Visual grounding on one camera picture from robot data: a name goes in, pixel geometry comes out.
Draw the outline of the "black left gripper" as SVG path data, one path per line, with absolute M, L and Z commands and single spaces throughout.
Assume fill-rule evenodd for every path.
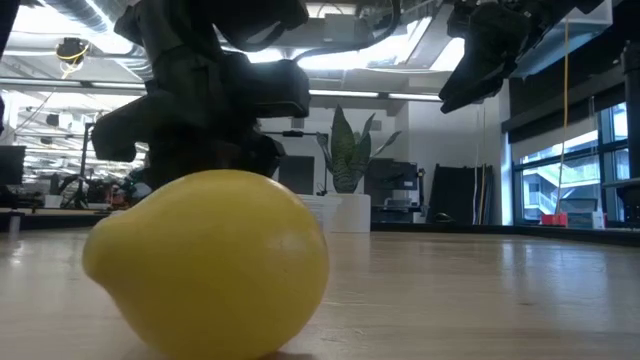
M 261 118 L 309 115 L 310 83 L 292 60 L 252 63 L 243 53 L 226 53 L 219 62 L 158 62 L 161 76 L 147 94 L 102 116 L 92 145 L 100 160 L 131 162 L 137 143 L 150 144 L 164 130 L 194 130 L 227 141 L 238 140 Z M 273 138 L 252 132 L 239 144 L 223 143 L 219 167 L 272 177 L 286 155 Z M 152 190 L 200 169 L 183 149 L 151 149 L 147 185 Z

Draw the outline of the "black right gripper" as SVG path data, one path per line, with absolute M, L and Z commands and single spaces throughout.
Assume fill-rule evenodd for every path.
M 550 27 L 548 0 L 454 0 L 453 5 L 448 35 L 464 38 L 473 50 L 508 65 L 535 47 Z M 503 80 L 492 77 L 492 70 L 457 67 L 439 92 L 441 112 L 495 96 Z

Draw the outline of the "yellow lemon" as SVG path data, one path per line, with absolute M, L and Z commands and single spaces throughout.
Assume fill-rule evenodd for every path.
M 194 173 L 90 231 L 82 263 L 134 332 L 173 360 L 252 360 L 295 337 L 329 277 L 302 200 L 250 172 Z

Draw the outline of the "clear plastic tupperware container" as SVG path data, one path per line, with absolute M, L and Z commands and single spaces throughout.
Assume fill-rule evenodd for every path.
M 298 197 L 314 215 L 320 228 L 325 233 L 328 233 L 331 229 L 332 216 L 330 214 L 330 210 L 332 209 L 333 199 L 327 196 L 315 196 L 315 195 L 303 195 L 303 194 L 298 194 Z

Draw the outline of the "black leaning panels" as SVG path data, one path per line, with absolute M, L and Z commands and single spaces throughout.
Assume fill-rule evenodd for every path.
M 435 223 L 436 213 L 446 213 L 460 225 L 491 225 L 494 171 L 490 165 L 447 167 L 437 164 L 426 220 Z

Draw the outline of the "long linear ceiling light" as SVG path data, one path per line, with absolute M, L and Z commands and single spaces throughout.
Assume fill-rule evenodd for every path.
M 0 77 L 0 88 L 5 90 L 19 91 L 66 91 L 85 92 L 89 94 L 116 94 L 116 95 L 142 95 L 146 92 L 146 87 L 141 83 L 127 82 L 103 82 L 87 80 L 59 80 L 46 78 L 18 78 Z M 411 93 L 389 93 L 389 92 L 368 92 L 349 90 L 319 90 L 309 91 L 311 96 L 316 97 L 350 97 L 379 100 L 399 100 L 399 101 L 422 101 L 440 102 L 441 99 L 436 94 L 411 94 Z

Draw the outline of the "black shelf cart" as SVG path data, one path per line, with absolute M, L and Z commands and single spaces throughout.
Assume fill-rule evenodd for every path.
M 424 175 L 415 163 L 373 159 L 364 176 L 371 223 L 413 223 L 415 214 L 424 216 Z

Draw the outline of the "green snake plant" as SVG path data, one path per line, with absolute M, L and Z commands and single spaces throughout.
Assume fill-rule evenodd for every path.
M 322 150 L 326 170 L 332 174 L 334 190 L 340 194 L 353 194 L 365 175 L 373 158 L 377 157 L 400 136 L 394 132 L 381 146 L 372 150 L 371 128 L 375 115 L 364 123 L 360 132 L 354 132 L 343 108 L 334 111 L 331 132 L 316 133 L 316 141 Z

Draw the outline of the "white plant pot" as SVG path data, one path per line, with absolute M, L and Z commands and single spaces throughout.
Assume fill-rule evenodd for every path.
M 371 197 L 367 194 L 329 194 L 338 200 L 331 216 L 334 233 L 369 233 L 371 229 Z

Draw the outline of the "black monitor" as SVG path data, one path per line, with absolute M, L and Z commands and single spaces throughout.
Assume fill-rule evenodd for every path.
M 0 145 L 0 185 L 21 185 L 25 146 Z

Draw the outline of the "black tall stand frame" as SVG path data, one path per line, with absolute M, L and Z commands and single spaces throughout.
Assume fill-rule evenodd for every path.
M 80 171 L 78 177 L 78 188 L 76 190 L 76 198 L 74 201 L 74 205 L 76 209 L 83 209 L 87 207 L 86 196 L 84 195 L 83 187 L 85 183 L 85 171 L 86 171 L 86 160 L 88 154 L 88 145 L 90 141 L 90 131 L 95 125 L 94 122 L 87 122 L 84 124 L 84 135 L 83 135 L 83 144 L 82 144 L 82 152 L 81 152 L 81 162 L 80 162 Z

